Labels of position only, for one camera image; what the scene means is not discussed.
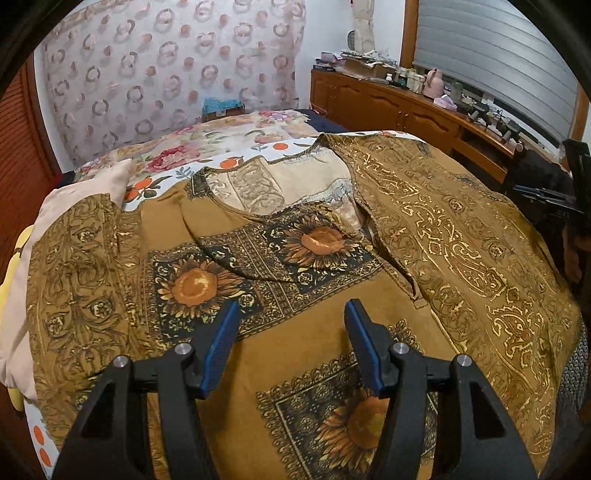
wooden wardrobe door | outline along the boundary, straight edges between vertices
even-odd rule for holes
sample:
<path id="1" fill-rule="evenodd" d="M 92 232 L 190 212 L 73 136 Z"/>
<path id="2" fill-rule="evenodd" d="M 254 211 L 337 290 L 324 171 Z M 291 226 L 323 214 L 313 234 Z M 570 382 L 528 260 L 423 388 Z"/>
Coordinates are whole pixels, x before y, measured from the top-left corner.
<path id="1" fill-rule="evenodd" d="M 447 155 L 452 152 L 452 141 L 459 128 L 457 122 L 419 105 L 413 106 L 412 113 L 402 123 L 405 132 L 422 138 Z"/>
<path id="2" fill-rule="evenodd" d="M 41 144 L 27 67 L 0 100 L 0 279 L 18 235 L 32 225 L 53 186 L 55 169 Z"/>

gold paisley pattern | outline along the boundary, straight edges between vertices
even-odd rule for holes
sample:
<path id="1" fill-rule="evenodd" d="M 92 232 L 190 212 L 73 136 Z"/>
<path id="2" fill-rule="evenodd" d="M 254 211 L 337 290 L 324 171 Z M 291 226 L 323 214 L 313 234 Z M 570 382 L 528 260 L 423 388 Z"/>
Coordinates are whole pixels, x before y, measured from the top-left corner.
<path id="1" fill-rule="evenodd" d="M 35 389 L 61 447 L 96 376 L 113 358 L 153 356 L 141 302 L 139 214 L 107 194 L 74 205 L 31 254 L 27 323 Z"/>
<path id="2" fill-rule="evenodd" d="M 349 166 L 355 199 L 385 254 L 418 281 L 456 352 L 474 358 L 538 471 L 552 444 L 557 387 L 580 312 L 527 221 L 433 147 L 383 135 L 326 135 Z"/>

wooden cabinet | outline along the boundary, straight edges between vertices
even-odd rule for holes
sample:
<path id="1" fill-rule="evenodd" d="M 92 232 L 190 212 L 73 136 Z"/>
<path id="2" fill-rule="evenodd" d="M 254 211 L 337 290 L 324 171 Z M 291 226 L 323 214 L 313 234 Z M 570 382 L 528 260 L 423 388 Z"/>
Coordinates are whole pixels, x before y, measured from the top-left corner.
<path id="1" fill-rule="evenodd" d="M 458 123 L 418 105 L 414 105 L 407 115 L 402 128 L 405 132 L 422 138 L 448 155 L 452 152 L 453 138 L 460 128 Z"/>
<path id="2" fill-rule="evenodd" d="M 402 123 L 412 105 L 396 95 L 372 91 L 366 99 L 372 114 L 365 119 L 365 130 L 402 130 Z"/>
<path id="3" fill-rule="evenodd" d="M 502 182 L 513 150 L 501 138 L 465 116 L 433 105 L 423 95 L 336 72 L 312 71 L 311 104 L 346 129 L 399 130 L 458 158 L 460 155 Z"/>
<path id="4" fill-rule="evenodd" d="M 18 236 L 35 222 L 55 177 L 55 166 L 47 158 L 35 125 L 35 102 L 29 90 L 35 78 L 29 66 L 19 70 L 0 99 L 0 282 L 4 281 Z M 27 419 L 13 408 L 3 385 L 0 385 L 0 476 L 45 479 Z"/>
<path id="5" fill-rule="evenodd" d="M 334 84 L 331 83 L 334 79 L 317 75 L 317 72 L 312 72 L 312 86 L 310 89 L 310 103 L 314 110 L 320 115 L 328 116 L 329 114 L 329 100 L 334 89 Z"/>

cabinet door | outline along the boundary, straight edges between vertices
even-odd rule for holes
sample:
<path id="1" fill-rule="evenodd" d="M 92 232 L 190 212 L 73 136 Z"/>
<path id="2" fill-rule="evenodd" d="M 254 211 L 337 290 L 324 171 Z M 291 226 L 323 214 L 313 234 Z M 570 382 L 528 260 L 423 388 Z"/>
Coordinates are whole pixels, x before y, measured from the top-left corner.
<path id="1" fill-rule="evenodd" d="M 328 116 L 329 98 L 332 94 L 331 78 L 323 72 L 312 71 L 310 104 L 319 114 Z"/>
<path id="2" fill-rule="evenodd" d="M 329 118 L 350 131 L 365 130 L 370 115 L 363 82 L 347 78 L 333 87 Z"/>
<path id="3" fill-rule="evenodd" d="M 448 155 L 452 152 L 453 138 L 459 128 L 451 119 L 418 105 L 413 106 L 413 111 L 404 118 L 402 125 L 405 132 L 422 138 Z"/>
<path id="4" fill-rule="evenodd" d="M 373 88 L 366 98 L 363 130 L 401 130 L 404 115 L 410 111 L 411 104 L 395 91 Z"/>

patterned wall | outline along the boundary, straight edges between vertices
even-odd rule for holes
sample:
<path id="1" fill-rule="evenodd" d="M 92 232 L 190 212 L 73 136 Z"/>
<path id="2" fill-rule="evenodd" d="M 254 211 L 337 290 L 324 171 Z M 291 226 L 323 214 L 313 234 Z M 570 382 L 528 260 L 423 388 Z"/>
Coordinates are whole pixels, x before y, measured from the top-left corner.
<path id="1" fill-rule="evenodd" d="M 200 121 L 205 97 L 294 106 L 304 0 L 102 0 L 43 43 L 75 166 Z"/>

